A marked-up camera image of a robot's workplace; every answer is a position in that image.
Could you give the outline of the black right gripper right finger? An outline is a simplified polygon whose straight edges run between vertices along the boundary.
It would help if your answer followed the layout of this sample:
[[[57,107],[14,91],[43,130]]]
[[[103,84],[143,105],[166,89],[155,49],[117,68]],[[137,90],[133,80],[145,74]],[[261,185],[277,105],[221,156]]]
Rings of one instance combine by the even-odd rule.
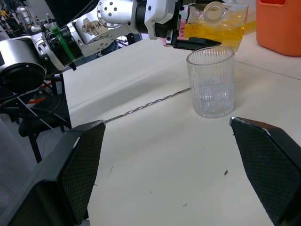
[[[301,224],[301,147],[281,128],[232,117],[246,175],[275,226]]]

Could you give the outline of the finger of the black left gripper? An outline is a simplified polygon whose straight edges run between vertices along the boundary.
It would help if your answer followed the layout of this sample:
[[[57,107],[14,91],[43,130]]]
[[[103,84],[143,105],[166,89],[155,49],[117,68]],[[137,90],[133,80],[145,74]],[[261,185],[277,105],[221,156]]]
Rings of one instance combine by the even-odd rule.
[[[202,7],[205,7],[212,2],[224,3],[223,0],[183,0],[184,5],[200,5]]]
[[[188,39],[177,40],[175,43],[175,48],[195,51],[202,48],[220,46],[221,44],[221,42],[208,39]]]

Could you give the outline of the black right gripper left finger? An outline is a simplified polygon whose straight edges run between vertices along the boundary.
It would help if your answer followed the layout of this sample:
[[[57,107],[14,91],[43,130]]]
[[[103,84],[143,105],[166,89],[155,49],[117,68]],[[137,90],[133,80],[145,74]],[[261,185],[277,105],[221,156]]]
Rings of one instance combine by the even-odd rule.
[[[79,226],[97,176],[105,122],[68,130],[0,216],[2,226]]]

